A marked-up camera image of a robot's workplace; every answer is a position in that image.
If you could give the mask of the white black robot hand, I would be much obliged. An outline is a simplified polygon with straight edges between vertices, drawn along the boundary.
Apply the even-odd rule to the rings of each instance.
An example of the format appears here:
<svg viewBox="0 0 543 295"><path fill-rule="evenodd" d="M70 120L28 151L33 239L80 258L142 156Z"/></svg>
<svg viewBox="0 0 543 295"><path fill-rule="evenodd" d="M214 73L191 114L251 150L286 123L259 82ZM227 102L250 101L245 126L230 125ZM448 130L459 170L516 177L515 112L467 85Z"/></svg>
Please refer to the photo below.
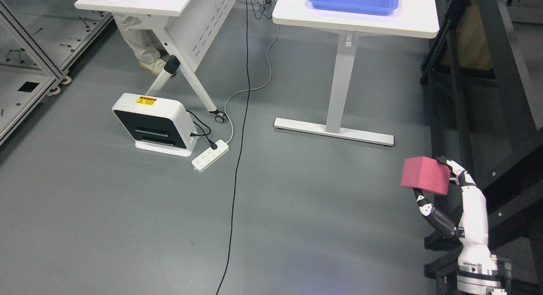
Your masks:
<svg viewBox="0 0 543 295"><path fill-rule="evenodd" d="M462 191L463 214L459 224L438 210L425 197L421 189L414 189L419 211L427 222L440 234L450 239L456 237L463 245L458 256L459 275L468 278L497 280L497 264L488 248L488 224L486 198L477 187L470 173L454 160L438 156L437 162L445 165Z"/></svg>

